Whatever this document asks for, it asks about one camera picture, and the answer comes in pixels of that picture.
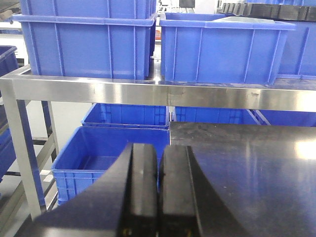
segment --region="gray table surface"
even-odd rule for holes
[[[173,122],[171,144],[254,237],[316,236],[316,128]]]

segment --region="black plastic part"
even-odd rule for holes
[[[180,0],[180,7],[194,8],[196,6],[196,0]]]
[[[159,183],[159,236],[195,236],[197,219],[187,147],[169,146],[164,150]]]
[[[133,237],[155,237],[157,232],[157,155],[148,144],[133,145],[130,218]]]
[[[152,145],[128,144],[98,181],[74,199],[37,218],[24,236],[141,237],[145,233],[155,236],[156,171]]]
[[[316,22],[315,6],[277,5],[261,3],[225,3],[220,10],[224,14],[279,21]]]

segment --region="stainless steel shelf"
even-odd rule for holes
[[[48,101],[48,135],[58,153],[51,101],[200,106],[316,112],[316,81],[278,79],[274,86],[189,84],[160,80],[154,65],[151,80],[119,80],[31,75],[27,65],[0,78],[0,89],[32,218],[45,211],[25,103]]]
[[[316,81],[277,79],[275,85],[189,84],[25,75],[25,66],[1,78],[16,99],[65,102],[200,106],[316,112]]]

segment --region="blue plastic crate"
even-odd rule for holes
[[[212,22],[225,15],[166,13],[161,73],[166,81],[273,84],[295,25]]]
[[[145,79],[150,19],[15,15],[35,75]]]
[[[15,46],[0,46],[0,77],[19,68]]]
[[[316,6],[315,0],[247,0],[247,2],[279,5]]]
[[[168,129],[166,106],[94,104],[83,126]]]
[[[14,147],[10,130],[7,129],[0,135],[0,181],[14,161]]]
[[[257,124],[247,110],[202,107],[176,107],[179,122]]]
[[[21,31],[17,31],[17,30],[0,30],[0,34],[22,35],[22,32]]]
[[[166,129],[79,127],[52,166],[63,204],[93,184],[115,162],[128,142],[153,144],[157,157],[170,143]]]
[[[294,22],[288,34],[278,78],[316,79],[316,23]]]
[[[271,125],[279,126],[316,126],[316,113],[261,110]]]
[[[22,14],[146,19],[155,0],[20,0]]]

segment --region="shelving unit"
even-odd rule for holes
[[[44,160],[58,153],[51,101],[316,112],[316,81],[312,80],[278,79],[273,86],[172,84],[33,76],[27,65],[0,78],[0,89],[32,218],[46,211],[39,171]],[[47,101],[43,105],[48,140],[37,158],[26,113],[26,101],[31,100]],[[9,214],[0,216],[0,224]]]

